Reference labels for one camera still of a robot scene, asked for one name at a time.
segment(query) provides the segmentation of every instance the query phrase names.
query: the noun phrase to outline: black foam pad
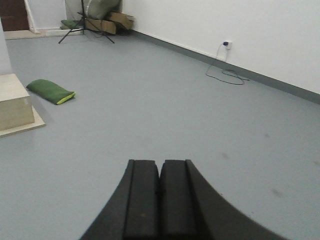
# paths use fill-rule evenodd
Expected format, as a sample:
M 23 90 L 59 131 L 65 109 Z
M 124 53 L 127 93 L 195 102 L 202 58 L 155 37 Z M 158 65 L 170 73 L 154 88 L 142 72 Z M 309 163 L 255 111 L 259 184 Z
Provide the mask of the black foam pad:
M 126 216 L 124 240 L 158 237 L 158 168 L 152 160 L 136 160 Z
M 198 239 L 185 161 L 165 161 L 160 175 L 160 192 L 162 238 Z
M 195 219 L 201 240 L 285 240 L 227 202 L 186 160 Z
M 113 195 L 80 240 L 123 239 L 134 162 L 134 160 L 129 160 Z

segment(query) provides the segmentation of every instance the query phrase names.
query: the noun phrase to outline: black tripod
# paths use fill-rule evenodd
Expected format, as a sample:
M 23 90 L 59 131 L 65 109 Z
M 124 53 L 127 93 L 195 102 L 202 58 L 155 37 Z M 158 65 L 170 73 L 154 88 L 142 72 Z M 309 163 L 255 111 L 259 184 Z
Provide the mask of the black tripod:
M 88 19 L 88 18 L 86 17 L 84 0 L 81 0 L 81 6 L 82 6 L 82 13 L 78 12 L 78 14 L 80 14 L 80 15 L 82 16 L 81 19 L 77 22 L 77 24 L 76 24 L 72 29 L 70 29 L 70 31 L 67 32 L 66 35 L 64 35 L 64 37 L 59 41 L 59 44 L 62 43 L 62 41 L 63 41 L 70 33 L 82 31 L 82 33 L 85 34 L 85 30 L 92 31 L 91 29 L 86 28 L 86 20 L 87 20 L 97 31 L 99 31 L 102 36 L 105 36 L 107 39 L 109 39 L 110 42 L 112 42 L 112 43 L 114 44 L 115 42 L 114 42 L 110 37 L 108 37 L 105 32 L 103 32 L 101 29 L 99 29 L 96 25 L 94 25 L 94 24 L 90 21 L 90 19 Z M 76 28 L 80 25 L 80 23 L 83 23 L 83 29 L 74 30 L 74 29 L 76 29 Z

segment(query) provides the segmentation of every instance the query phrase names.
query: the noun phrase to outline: gray baseboard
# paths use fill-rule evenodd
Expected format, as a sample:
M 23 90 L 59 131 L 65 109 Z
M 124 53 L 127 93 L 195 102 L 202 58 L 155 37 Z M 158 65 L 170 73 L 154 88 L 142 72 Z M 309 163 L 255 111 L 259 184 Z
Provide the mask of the gray baseboard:
M 137 31 L 132 31 L 132 34 L 151 43 L 154 43 L 156 45 L 165 47 L 167 49 L 170 49 L 172 51 L 175 51 L 177 53 L 183 54 L 185 56 L 197 59 L 199 61 L 205 62 L 207 64 L 212 64 L 214 62 L 214 66 L 218 67 L 220 69 L 228 69 L 228 70 L 233 70 L 236 71 L 240 76 L 251 79 L 253 81 L 256 81 L 258 83 L 267 85 L 269 87 L 281 90 L 283 92 L 292 94 L 294 96 L 297 96 L 299 98 L 308 100 L 310 102 L 320 104 L 320 94 L 291 85 L 289 83 L 256 73 L 254 71 L 247 70 L 242 67 L 238 67 L 235 65 L 232 65 L 230 63 L 220 61 L 220 60 L 214 60 L 214 58 L 202 55 L 200 53 L 185 49 L 183 47 L 174 45 L 172 43 L 160 40 L 158 38 L 137 32 Z

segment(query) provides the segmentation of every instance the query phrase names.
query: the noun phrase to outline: cardboard box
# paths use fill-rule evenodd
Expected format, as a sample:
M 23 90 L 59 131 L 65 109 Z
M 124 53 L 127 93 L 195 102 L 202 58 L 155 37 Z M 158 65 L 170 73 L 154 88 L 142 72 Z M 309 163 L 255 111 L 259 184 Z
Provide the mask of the cardboard box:
M 125 30 L 129 30 L 132 28 L 133 21 L 130 19 L 132 19 L 132 16 L 115 11 L 110 12 L 107 17 L 107 20 L 114 22 L 118 28 Z
M 85 26 L 87 29 L 97 31 L 100 30 L 102 32 L 107 32 L 109 34 L 116 34 L 117 32 L 117 26 L 112 21 L 106 21 L 106 20 L 95 20 L 95 19 L 85 19 Z

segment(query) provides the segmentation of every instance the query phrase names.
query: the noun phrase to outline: power outlet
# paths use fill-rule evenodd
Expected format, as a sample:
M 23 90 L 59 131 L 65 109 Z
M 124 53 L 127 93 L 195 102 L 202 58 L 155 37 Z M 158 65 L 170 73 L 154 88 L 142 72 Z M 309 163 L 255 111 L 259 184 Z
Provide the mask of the power outlet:
M 223 46 L 225 46 L 225 49 L 230 50 L 232 47 L 232 41 L 224 41 Z

